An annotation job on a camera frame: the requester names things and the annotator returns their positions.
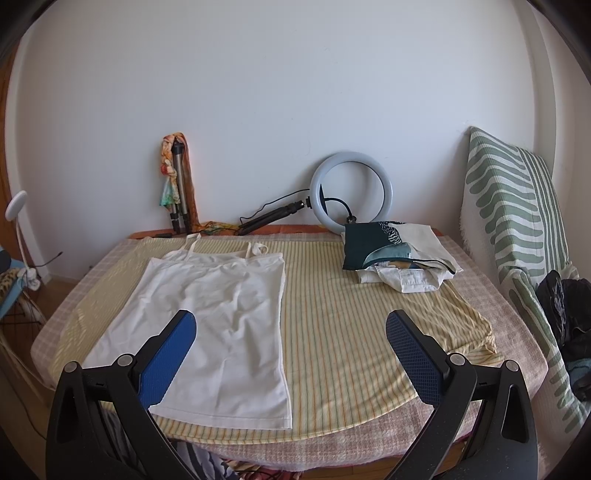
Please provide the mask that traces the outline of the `white folded clothes pile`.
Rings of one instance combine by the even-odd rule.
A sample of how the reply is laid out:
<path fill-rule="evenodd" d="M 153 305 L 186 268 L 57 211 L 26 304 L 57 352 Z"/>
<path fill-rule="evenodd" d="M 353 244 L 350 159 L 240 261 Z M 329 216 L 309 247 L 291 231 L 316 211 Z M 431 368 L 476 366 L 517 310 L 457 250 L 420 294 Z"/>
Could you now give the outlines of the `white folded clothes pile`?
<path fill-rule="evenodd" d="M 399 293 L 437 291 L 463 271 L 431 226 L 394 221 L 377 222 L 390 245 L 381 259 L 356 270 L 361 283 L 383 283 Z"/>

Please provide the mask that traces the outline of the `dark green folded garment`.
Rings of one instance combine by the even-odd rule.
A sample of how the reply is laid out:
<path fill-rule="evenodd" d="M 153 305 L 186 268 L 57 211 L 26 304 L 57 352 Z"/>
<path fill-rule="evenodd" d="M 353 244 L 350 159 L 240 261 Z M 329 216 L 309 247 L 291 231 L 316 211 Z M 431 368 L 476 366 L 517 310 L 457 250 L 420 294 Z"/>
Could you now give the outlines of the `dark green folded garment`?
<path fill-rule="evenodd" d="M 364 270 L 372 265 L 411 258 L 412 249 L 399 232 L 401 223 L 352 223 L 345 229 L 345 270 Z"/>

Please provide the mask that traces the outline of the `pink checked bed cover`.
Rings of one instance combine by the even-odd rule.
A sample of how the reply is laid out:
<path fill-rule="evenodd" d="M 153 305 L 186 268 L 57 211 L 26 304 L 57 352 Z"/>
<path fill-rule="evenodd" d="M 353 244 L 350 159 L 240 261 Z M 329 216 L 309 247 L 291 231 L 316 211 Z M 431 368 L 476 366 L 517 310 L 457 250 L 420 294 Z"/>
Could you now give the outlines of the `pink checked bed cover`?
<path fill-rule="evenodd" d="M 260 237 L 263 244 L 269 239 L 311 239 L 341 244 L 334 236 L 324 233 L 274 234 Z M 529 392 L 536 393 L 548 368 L 534 337 L 463 249 L 449 237 L 443 237 L 442 244 L 463 268 L 461 273 L 448 282 L 453 283 L 461 296 L 491 323 L 497 349 L 502 356 L 500 361 L 516 361 L 521 367 Z M 311 439 L 249 445 L 217 445 L 186 441 L 197 443 L 226 458 L 290 471 L 356 465 L 404 453 L 418 435 L 430 412 L 429 406 L 415 395 L 410 402 L 377 419 Z"/>

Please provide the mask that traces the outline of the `white desk lamp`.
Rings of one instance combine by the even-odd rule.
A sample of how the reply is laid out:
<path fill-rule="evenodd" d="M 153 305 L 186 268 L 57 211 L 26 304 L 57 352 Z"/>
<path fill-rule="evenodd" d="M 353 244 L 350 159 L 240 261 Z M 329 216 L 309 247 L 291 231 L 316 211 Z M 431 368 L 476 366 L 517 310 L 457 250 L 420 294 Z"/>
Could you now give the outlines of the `white desk lamp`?
<path fill-rule="evenodd" d="M 8 203 L 5 210 L 5 219 L 8 222 L 12 222 L 15 227 L 15 233 L 17 238 L 17 244 L 19 252 L 22 257 L 23 267 L 20 268 L 19 278 L 21 279 L 23 286 L 29 290 L 37 291 L 41 282 L 37 275 L 37 270 L 31 267 L 27 263 L 27 258 L 24 249 L 24 240 L 22 237 L 20 225 L 19 225 L 19 214 L 24 209 L 27 202 L 28 194 L 25 190 L 18 191 Z"/>

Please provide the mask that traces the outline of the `silver folded tripod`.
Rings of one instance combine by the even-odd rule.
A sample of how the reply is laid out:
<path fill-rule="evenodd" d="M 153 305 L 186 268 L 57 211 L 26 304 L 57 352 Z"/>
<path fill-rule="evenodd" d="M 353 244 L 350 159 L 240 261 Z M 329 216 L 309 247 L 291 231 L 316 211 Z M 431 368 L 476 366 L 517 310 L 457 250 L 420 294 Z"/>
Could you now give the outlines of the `silver folded tripod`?
<path fill-rule="evenodd" d="M 182 222 L 184 231 L 190 232 L 189 215 L 186 204 L 185 192 L 184 192 L 184 180 L 183 180 L 183 169 L 182 169 L 182 154 L 184 152 L 184 145 L 177 139 L 172 143 L 171 154 L 173 160 L 173 166 L 176 171 L 176 185 L 178 190 L 179 203 L 176 207 L 176 213 L 178 220 Z"/>

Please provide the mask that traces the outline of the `white camisole top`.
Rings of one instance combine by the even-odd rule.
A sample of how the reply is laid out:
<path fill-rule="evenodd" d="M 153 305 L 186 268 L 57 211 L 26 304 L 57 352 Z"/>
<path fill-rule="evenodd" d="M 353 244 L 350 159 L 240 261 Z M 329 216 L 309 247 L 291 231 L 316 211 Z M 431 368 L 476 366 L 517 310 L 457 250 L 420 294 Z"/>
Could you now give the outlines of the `white camisole top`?
<path fill-rule="evenodd" d="M 263 244 L 228 254 L 183 247 L 152 258 L 83 365 L 106 366 L 137 353 L 186 310 L 197 334 L 151 411 L 212 428 L 289 430 L 293 414 L 280 335 L 285 283 L 283 256 Z"/>

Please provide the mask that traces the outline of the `yellow striped cloth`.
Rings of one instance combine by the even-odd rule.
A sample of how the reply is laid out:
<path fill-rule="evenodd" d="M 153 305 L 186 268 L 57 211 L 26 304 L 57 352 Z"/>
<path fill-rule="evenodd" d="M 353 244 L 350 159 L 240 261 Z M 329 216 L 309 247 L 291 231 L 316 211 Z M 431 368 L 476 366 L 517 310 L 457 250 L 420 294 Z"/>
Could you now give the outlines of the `yellow striped cloth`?
<path fill-rule="evenodd" d="M 266 244 L 287 267 L 280 332 L 293 425 L 283 431 L 214 428 L 155 407 L 165 433 L 217 445 L 291 442 L 353 428 L 405 405 L 416 393 L 384 328 L 388 314 L 398 309 L 447 352 L 488 366 L 502 358 L 491 323 L 451 282 L 431 293 L 401 294 L 383 284 L 363 284 L 343 270 L 338 242 Z"/>

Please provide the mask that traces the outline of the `black bag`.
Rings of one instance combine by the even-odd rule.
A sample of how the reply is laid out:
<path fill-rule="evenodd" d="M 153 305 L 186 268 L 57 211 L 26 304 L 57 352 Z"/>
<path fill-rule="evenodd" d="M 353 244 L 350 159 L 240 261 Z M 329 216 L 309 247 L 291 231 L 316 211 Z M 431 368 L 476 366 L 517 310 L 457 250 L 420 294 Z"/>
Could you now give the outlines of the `black bag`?
<path fill-rule="evenodd" d="M 563 359 L 567 362 L 589 359 L 590 281 L 562 279 L 552 270 L 538 285 L 536 296 Z"/>

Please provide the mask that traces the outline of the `green white striped blanket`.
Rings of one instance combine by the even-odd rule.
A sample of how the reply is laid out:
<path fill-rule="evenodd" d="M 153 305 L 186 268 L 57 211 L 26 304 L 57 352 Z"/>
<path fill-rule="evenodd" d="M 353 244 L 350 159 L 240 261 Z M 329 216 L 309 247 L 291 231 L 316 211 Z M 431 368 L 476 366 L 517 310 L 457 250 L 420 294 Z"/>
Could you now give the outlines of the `green white striped blanket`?
<path fill-rule="evenodd" d="M 542 425 L 553 438 L 573 438 L 589 406 L 579 401 L 557 340 L 536 296 L 552 272 L 575 279 L 556 192 L 544 159 L 473 127 L 461 211 L 461 231 L 473 259 L 513 305 L 548 365 L 539 390 Z"/>

